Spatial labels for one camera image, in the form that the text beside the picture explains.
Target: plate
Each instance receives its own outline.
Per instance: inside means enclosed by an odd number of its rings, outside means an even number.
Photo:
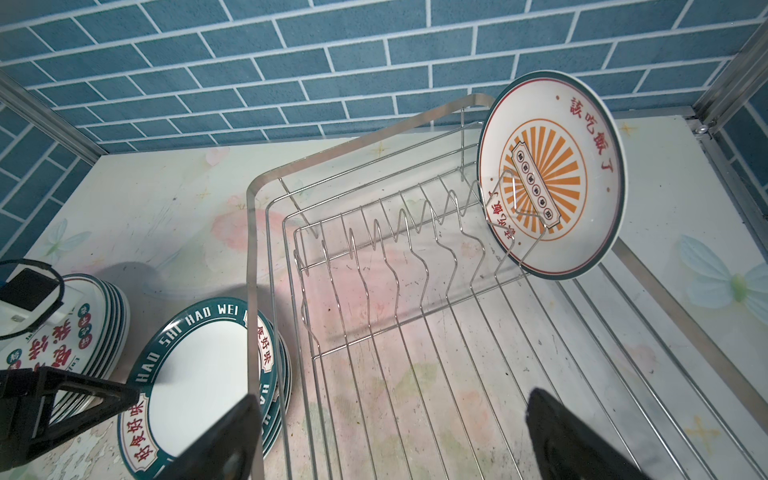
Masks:
[[[499,95],[481,132],[478,179],[496,239],[535,276],[579,276],[617,238],[627,196],[621,137],[603,101],[570,75],[536,71]]]
[[[246,325],[246,302],[213,298],[178,313],[144,347],[127,380],[139,402],[118,416],[121,455],[135,478],[154,478],[247,393]],[[256,328],[264,406],[274,396],[276,337],[260,314]]]

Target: plate stack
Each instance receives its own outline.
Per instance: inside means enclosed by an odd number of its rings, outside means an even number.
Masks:
[[[63,276],[65,286],[83,293],[60,323],[47,321],[37,331],[18,336],[3,347],[0,358],[8,369],[52,366],[98,379],[112,374],[125,346],[131,311],[123,292],[109,282],[84,273]],[[88,407],[92,397],[59,392],[51,423]]]
[[[248,391],[248,305],[231,298],[204,300],[179,312],[144,347],[127,384],[138,403],[118,416],[118,441],[128,470],[149,480],[181,455]],[[252,318],[259,338],[263,454],[283,425],[290,356],[264,315]],[[282,389],[278,391],[278,375]]]

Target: stainless steel dish rack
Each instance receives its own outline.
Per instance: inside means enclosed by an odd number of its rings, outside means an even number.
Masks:
[[[652,478],[766,479],[614,253],[559,283],[500,247],[475,161],[475,108],[493,101],[469,95],[250,185],[249,305],[287,339],[301,387],[288,412],[279,398],[265,478],[540,478],[524,418],[539,386]],[[657,342],[671,380],[647,370],[633,335]],[[728,449],[681,425],[693,404]]]

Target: white plate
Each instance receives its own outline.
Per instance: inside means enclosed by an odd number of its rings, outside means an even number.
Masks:
[[[586,84],[556,71],[512,82],[480,137],[478,179],[491,198],[488,216],[510,230],[491,229],[505,250],[513,247],[516,262],[525,258],[523,268],[550,280],[579,276],[609,251],[624,216],[626,171],[605,104]],[[550,217],[551,228],[521,212]]]

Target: white grout line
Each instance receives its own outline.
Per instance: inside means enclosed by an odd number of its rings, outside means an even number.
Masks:
[[[81,158],[76,158],[76,159],[75,159],[75,160],[72,162],[72,165],[70,165],[70,166],[69,166],[69,168],[67,169],[67,171],[65,171],[65,172],[64,172],[64,174],[62,174],[62,175],[61,175],[61,177],[60,177],[60,178],[59,178],[59,179],[56,181],[56,183],[55,183],[55,184],[53,184],[53,187],[51,187],[51,189],[50,189],[50,190],[49,190],[49,191],[48,191],[48,192],[47,192],[47,193],[46,193],[46,194],[43,196],[42,200],[40,200],[40,203],[39,203],[39,204],[37,204],[37,206],[36,206],[36,207],[35,207],[35,209],[32,211],[32,213],[31,213],[31,214],[29,214],[29,217],[27,217],[27,220],[25,220],[25,222],[24,222],[24,223],[22,223],[22,225],[21,225],[21,226],[18,228],[18,230],[16,230],[16,233],[14,233],[13,235],[11,235],[11,238],[9,238],[9,239],[8,239],[8,242],[5,244],[5,246],[4,246],[3,248],[1,248],[1,249],[0,249],[0,257],[2,257],[3,255],[5,255],[5,252],[7,252],[7,251],[8,251],[8,249],[10,249],[10,248],[11,248],[11,246],[12,246],[12,245],[13,245],[13,243],[16,241],[16,239],[18,239],[18,238],[19,238],[19,237],[22,235],[22,233],[23,233],[23,232],[24,232],[24,230],[27,228],[27,226],[29,225],[29,223],[30,223],[30,222],[32,222],[32,219],[33,219],[33,218],[35,218],[35,215],[37,215],[37,214],[38,214],[38,212],[40,211],[40,209],[42,209],[42,208],[43,208],[43,206],[45,205],[45,203],[46,203],[48,200],[50,200],[50,199],[51,199],[51,197],[53,196],[53,193],[54,193],[54,192],[56,191],[56,189],[58,189],[58,188],[59,188],[59,186],[61,185],[61,182],[63,182],[63,181],[64,181],[64,179],[65,179],[65,178],[66,178],[66,177],[67,177],[67,176],[70,174],[70,172],[72,172],[72,170],[74,169],[74,166],[75,166],[75,165],[77,165],[77,164],[78,164],[78,162],[81,162],[81,161],[83,161]]]
[[[601,70],[605,70],[608,67],[608,62],[611,61],[611,57],[614,56],[614,51],[616,50],[616,45],[618,45],[619,42],[615,41],[611,45],[611,49],[608,50],[608,55],[605,55],[605,60],[603,60],[603,66],[600,67]]]
[[[392,57],[389,56],[389,40],[384,38],[382,41],[384,42],[384,57],[386,58],[386,64],[389,67],[392,65]]]
[[[2,159],[5,157],[5,155],[7,155],[7,154],[8,154],[8,152],[9,152],[9,151],[13,150],[13,147],[15,147],[15,146],[16,146],[16,144],[17,144],[18,142],[22,141],[22,138],[24,138],[24,136],[25,136],[26,134],[28,134],[28,133],[29,133],[29,131],[30,131],[30,130],[31,130],[33,127],[34,127],[34,125],[33,125],[33,124],[28,124],[26,127],[24,127],[24,130],[22,130],[22,131],[21,131],[21,133],[19,133],[19,134],[18,134],[18,136],[17,136],[16,138],[14,138],[14,139],[11,141],[11,143],[10,143],[10,144],[8,144],[8,146],[7,146],[7,147],[5,147],[5,148],[4,148],[2,151],[0,151],[0,160],[2,160]]]
[[[474,57],[478,51],[478,26],[472,27],[472,46],[469,49],[469,55]]]
[[[154,22],[154,19],[149,15],[149,13],[146,10],[144,10],[144,6],[141,4],[141,2],[137,2],[136,6],[139,8],[139,10],[141,10],[141,13],[143,13],[144,16],[147,17],[147,20],[149,20],[149,22],[152,24],[152,27],[154,27],[154,30],[157,33],[162,33],[163,31],[160,30],[160,27],[157,26],[157,24]]]
[[[766,121],[763,119],[763,117],[760,116],[760,113],[757,112],[755,107],[750,102],[745,103],[744,108],[750,113],[750,115],[752,115],[752,119],[755,120],[757,126],[760,127],[760,130],[762,130],[765,136],[768,137],[768,124],[766,124]]]
[[[648,77],[649,73],[650,73],[650,68],[648,68],[646,71],[643,72],[643,76],[640,77],[640,80],[637,81],[637,85],[634,86],[632,93],[636,94],[640,90],[640,87],[643,86],[643,82]]]
[[[283,48],[288,48],[288,45],[286,45],[286,41],[283,38],[283,33],[280,31],[280,27],[277,26],[277,20],[274,18],[272,19],[272,26],[275,28],[275,33],[277,33],[277,37],[280,39],[280,44]]]
[[[685,5],[683,6],[683,9],[680,10],[680,14],[675,19],[674,23],[672,24],[672,30],[677,30],[677,27],[680,26],[680,22],[683,21],[683,17],[685,17],[685,14],[688,13],[688,10],[690,9],[690,6],[694,4],[694,0],[688,0],[685,2]]]
[[[18,183],[14,185],[14,187],[11,189],[11,191],[8,192],[7,195],[5,195],[5,199],[3,201],[0,201],[0,208],[5,207],[5,205],[8,204],[9,201],[11,201],[11,198],[16,195],[16,192],[21,190],[22,187],[27,183],[27,180],[29,180],[29,177],[31,177],[38,169],[38,167],[45,161],[46,157],[58,146],[58,142],[53,142],[53,144],[48,147],[48,149],[43,153],[43,155],[35,160],[35,163],[32,165],[32,167],[27,171],[26,174],[24,174],[24,177],[20,178],[18,180]]]
[[[565,43],[571,43],[571,39],[574,37],[574,30],[576,30],[579,14],[581,14],[581,12],[574,13],[574,17],[571,20],[571,27],[568,29],[568,36],[565,37]]]
[[[326,60],[328,61],[328,66],[331,71],[336,72],[336,69],[333,67],[333,60],[331,60],[331,52],[328,51],[328,47],[323,47],[323,51],[326,53]]]
[[[227,14],[227,19],[231,22],[232,21],[232,14],[230,13],[230,10],[227,7],[227,4],[224,3],[224,0],[219,0],[219,3],[221,4],[221,8],[224,9],[224,13]]]
[[[195,84],[197,84],[199,88],[203,87],[203,85],[197,80],[197,77],[194,76],[189,67],[184,67],[184,70],[187,71],[187,73],[190,75],[190,77],[192,77],[192,80],[194,80]]]
[[[644,34],[625,35],[625,36],[614,37],[614,38],[597,38],[597,39],[594,39],[594,40],[585,40],[585,41],[572,42],[570,44],[542,45],[542,46],[538,46],[538,47],[519,48],[517,50],[493,52],[493,53],[488,53],[488,54],[476,55],[476,57],[478,57],[478,58],[496,58],[496,57],[499,57],[499,56],[510,55],[510,54],[514,54],[514,53],[536,53],[536,52],[541,52],[541,51],[556,51],[556,50],[560,50],[560,49],[564,49],[564,48],[576,48],[576,47],[589,46],[589,45],[606,45],[608,43],[611,43],[611,42],[615,43],[615,42],[618,42],[618,41],[630,41],[630,40],[644,39],[644,38],[656,38],[656,37],[664,37],[664,36],[675,36],[675,35],[683,35],[683,34],[686,34],[686,33],[696,33],[696,32],[699,32],[699,31],[709,31],[709,30],[719,29],[719,28],[732,28],[732,27],[738,27],[738,26],[742,26],[742,25],[755,25],[755,22],[756,22],[755,20],[749,20],[749,21],[731,22],[729,24],[724,24],[724,25],[723,24],[718,24],[718,25],[702,25],[702,26],[699,26],[699,27],[679,28],[679,29],[677,29],[674,32],[672,32],[672,31],[657,31],[657,32],[651,32],[651,33],[644,33]],[[422,32],[448,31],[448,30],[455,30],[456,29],[456,28],[453,28],[453,25],[451,25],[450,27],[451,28],[443,28],[443,27],[439,27],[439,28],[424,28],[424,29],[419,29],[417,31],[399,32],[399,33],[396,33],[396,34],[373,35],[371,37],[365,38],[365,41],[375,41],[375,40],[379,40],[379,39],[383,40],[383,39],[390,39],[390,38],[400,38],[402,36],[410,36],[410,35],[414,35],[414,34],[422,33]],[[254,55],[252,53],[251,54],[241,54],[241,55],[231,55],[231,56],[227,56],[226,59],[227,60],[237,60],[237,59],[252,58],[252,57],[253,58],[261,58],[261,57],[264,57],[264,56],[274,55],[276,53],[292,53],[292,52],[295,52],[295,51],[315,50],[315,49],[317,49],[319,47],[323,47],[323,46],[332,47],[332,46],[340,46],[340,45],[353,45],[353,44],[359,43],[359,42],[360,42],[360,39],[353,39],[353,40],[345,39],[343,41],[321,42],[319,44],[302,45],[302,46],[299,46],[299,47],[291,47],[291,48],[288,48],[288,49],[277,49],[277,50],[262,51],[262,52],[259,52],[258,55]],[[450,63],[450,62],[453,62],[453,61],[461,60],[463,58],[472,58],[472,56],[468,55],[466,57],[445,58],[445,59],[442,59],[440,61],[435,61],[435,63]],[[179,64],[175,64],[174,68],[179,68],[179,67],[183,67],[183,66],[190,66],[191,67],[191,66],[197,66],[197,65],[209,65],[209,64],[218,63],[219,61],[220,60],[217,60],[217,59],[214,59],[214,58],[208,58],[208,59],[196,60],[196,61],[187,61],[187,62],[181,62]],[[10,62],[8,62],[8,64],[2,64],[2,66],[13,65],[14,63],[18,63],[18,61],[10,61]],[[412,65],[416,65],[416,64],[423,65],[423,64],[426,64],[426,63],[428,63],[428,62],[427,61],[414,62],[414,64],[412,64]],[[134,70],[134,71],[130,71],[130,72],[127,72],[127,71],[126,72],[121,72],[121,74],[138,74],[138,73],[144,73],[144,72],[149,72],[149,71],[155,71],[156,69],[157,68],[140,68],[140,69],[137,69],[137,70]],[[59,81],[59,82],[55,82],[55,84],[63,85],[63,84],[79,83],[79,82],[82,82],[84,80],[97,80],[97,79],[102,79],[102,78],[112,78],[115,75],[116,74],[114,74],[114,73],[113,74],[92,75],[90,77],[76,78],[76,79],[71,79],[71,80],[67,80],[67,81]],[[37,88],[37,87],[41,87],[41,86],[48,86],[48,84],[31,85],[30,88]]]
[[[283,108],[282,107],[278,107],[277,111],[280,112],[280,117],[283,117],[283,121],[286,122],[286,125],[290,124],[290,122],[288,121],[288,117],[286,117],[285,113],[283,112]]]
[[[265,81],[266,78],[264,77],[264,74],[261,73],[261,68],[259,68],[259,64],[256,63],[256,59],[251,57],[250,60],[253,63],[253,67],[256,69],[256,73],[259,74],[259,78],[261,78],[261,81]]]
[[[85,33],[85,35],[86,35],[86,36],[87,36],[87,37],[88,37],[88,38],[89,38],[89,39],[90,39],[92,42],[94,42],[94,45],[99,45],[99,43],[96,41],[96,39],[95,39],[95,38],[93,38],[93,35],[91,35],[91,33],[90,33],[88,30],[86,30],[86,29],[85,29],[85,27],[83,27],[83,25],[80,25],[80,22],[79,22],[79,20],[77,20],[75,17],[69,17],[69,19],[70,19],[70,20],[72,20],[72,21],[74,22],[74,24],[75,24],[75,25],[77,25],[78,27],[80,27],[80,29],[83,31],[83,33]],[[88,45],[88,46],[86,46],[86,47],[81,47],[81,48],[90,48],[90,47],[92,47],[92,45]]]
[[[29,33],[33,34],[35,36],[35,38],[37,38],[39,41],[41,41],[42,44],[45,45],[48,48],[48,50],[56,51],[45,40],[43,40],[42,37],[40,35],[38,35],[38,33],[36,31],[32,30],[30,27],[27,27],[27,30],[29,30]]]
[[[305,98],[306,100],[309,100],[309,99],[310,99],[310,96],[309,96],[308,94],[306,94],[306,88],[304,88],[304,82],[302,82],[301,80],[299,80],[299,86],[301,87],[301,91],[304,93],[304,98]]]

